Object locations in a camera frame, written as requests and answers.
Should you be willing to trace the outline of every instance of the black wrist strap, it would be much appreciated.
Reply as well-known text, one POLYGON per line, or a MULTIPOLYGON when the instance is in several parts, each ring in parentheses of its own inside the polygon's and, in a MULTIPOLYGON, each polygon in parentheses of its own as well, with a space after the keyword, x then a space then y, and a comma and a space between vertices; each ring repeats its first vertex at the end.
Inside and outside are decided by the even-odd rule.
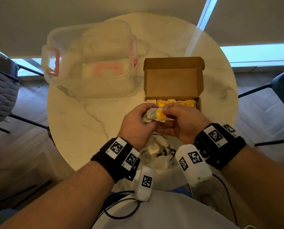
POLYGON ((195 139, 194 145, 200 150, 206 163, 222 169, 246 145, 230 125, 209 124, 195 139))
POLYGON ((92 158, 97 161, 117 183, 126 177, 133 180, 140 159, 140 153, 120 137, 110 139, 92 158))

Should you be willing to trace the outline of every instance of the marble table top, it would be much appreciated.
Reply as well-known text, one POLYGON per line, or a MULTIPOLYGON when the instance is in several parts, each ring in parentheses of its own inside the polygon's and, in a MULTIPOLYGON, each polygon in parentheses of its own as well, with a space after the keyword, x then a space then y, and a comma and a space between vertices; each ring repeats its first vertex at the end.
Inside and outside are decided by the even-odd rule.
MULTIPOLYGON (((149 13, 132 13, 113 19, 126 21, 137 37, 139 75, 145 58, 200 56, 205 61, 202 112, 216 123, 235 125, 238 94, 234 73, 219 45, 205 32, 184 20, 149 13)), ((64 159, 78 170, 110 138, 116 137, 123 117, 144 101, 143 84, 134 96, 77 99, 50 86, 47 99, 49 127, 64 159)), ((181 142, 169 137, 177 149, 181 142)), ((168 190, 186 183, 180 168, 158 171, 155 189, 168 190)))

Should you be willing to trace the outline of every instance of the person's left hand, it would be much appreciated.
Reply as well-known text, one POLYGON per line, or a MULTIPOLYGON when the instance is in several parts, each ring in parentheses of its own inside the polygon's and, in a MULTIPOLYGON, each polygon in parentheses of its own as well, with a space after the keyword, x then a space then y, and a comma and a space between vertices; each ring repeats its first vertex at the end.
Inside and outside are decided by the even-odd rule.
POLYGON ((148 109, 158 107, 153 103, 144 103, 134 108, 124 117, 118 136, 130 143, 137 151, 143 149, 160 122, 152 121, 145 124, 142 115, 148 109))

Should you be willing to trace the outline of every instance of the person's left arm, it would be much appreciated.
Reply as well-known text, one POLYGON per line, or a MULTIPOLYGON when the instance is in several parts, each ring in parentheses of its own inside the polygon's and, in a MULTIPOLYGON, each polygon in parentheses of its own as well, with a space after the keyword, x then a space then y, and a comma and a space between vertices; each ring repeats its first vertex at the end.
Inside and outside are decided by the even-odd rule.
MULTIPOLYGON (((158 122, 147 125, 142 114, 156 104, 145 103, 129 112, 122 122, 119 137, 137 151, 145 147, 158 122)), ((91 161, 37 200, 4 222, 0 229, 89 229, 114 185, 110 174, 91 161)))

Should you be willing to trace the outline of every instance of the plastic container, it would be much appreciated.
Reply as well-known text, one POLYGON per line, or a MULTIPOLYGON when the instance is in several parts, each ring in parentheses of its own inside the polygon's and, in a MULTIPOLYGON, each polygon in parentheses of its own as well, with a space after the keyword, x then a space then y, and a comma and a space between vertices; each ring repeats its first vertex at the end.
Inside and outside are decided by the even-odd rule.
POLYGON ((136 36, 119 20, 54 29, 42 47, 46 81, 77 97, 134 95, 137 62, 136 36))

